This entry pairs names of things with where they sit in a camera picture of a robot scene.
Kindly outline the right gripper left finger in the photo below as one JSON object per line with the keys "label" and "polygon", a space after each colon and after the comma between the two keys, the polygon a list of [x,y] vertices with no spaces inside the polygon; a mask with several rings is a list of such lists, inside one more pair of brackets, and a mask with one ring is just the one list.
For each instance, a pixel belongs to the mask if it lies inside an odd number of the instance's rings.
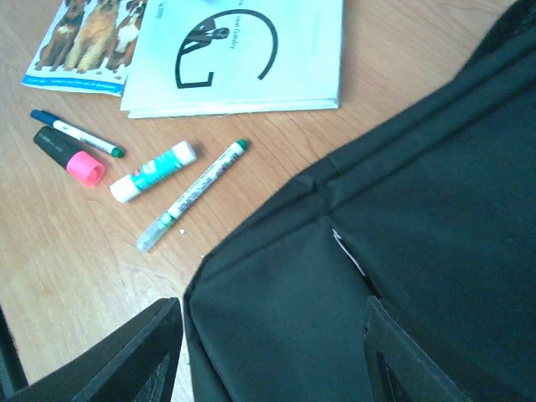
{"label": "right gripper left finger", "polygon": [[1,400],[169,401],[182,338],[179,300],[159,299],[78,358],[30,384],[1,317]]}

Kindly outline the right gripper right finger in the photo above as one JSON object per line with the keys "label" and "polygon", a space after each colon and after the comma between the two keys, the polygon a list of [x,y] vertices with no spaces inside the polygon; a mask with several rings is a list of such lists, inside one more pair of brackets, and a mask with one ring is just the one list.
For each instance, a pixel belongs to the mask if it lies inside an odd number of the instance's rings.
{"label": "right gripper right finger", "polygon": [[371,296],[363,346],[375,401],[468,401],[469,398]]}

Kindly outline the black student backpack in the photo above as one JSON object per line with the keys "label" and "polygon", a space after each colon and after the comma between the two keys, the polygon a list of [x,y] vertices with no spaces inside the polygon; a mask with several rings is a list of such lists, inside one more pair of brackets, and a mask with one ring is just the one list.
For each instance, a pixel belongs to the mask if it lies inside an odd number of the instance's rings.
{"label": "black student backpack", "polygon": [[371,296],[468,401],[534,400],[534,2],[204,258],[183,298],[194,398],[375,401]]}

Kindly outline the grey Great Gatsby book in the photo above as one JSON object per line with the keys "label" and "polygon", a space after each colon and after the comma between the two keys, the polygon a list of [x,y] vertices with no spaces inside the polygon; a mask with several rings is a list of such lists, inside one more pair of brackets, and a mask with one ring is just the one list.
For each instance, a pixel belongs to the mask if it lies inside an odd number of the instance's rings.
{"label": "grey Great Gatsby book", "polygon": [[121,109],[131,118],[335,109],[340,1],[151,1]]}

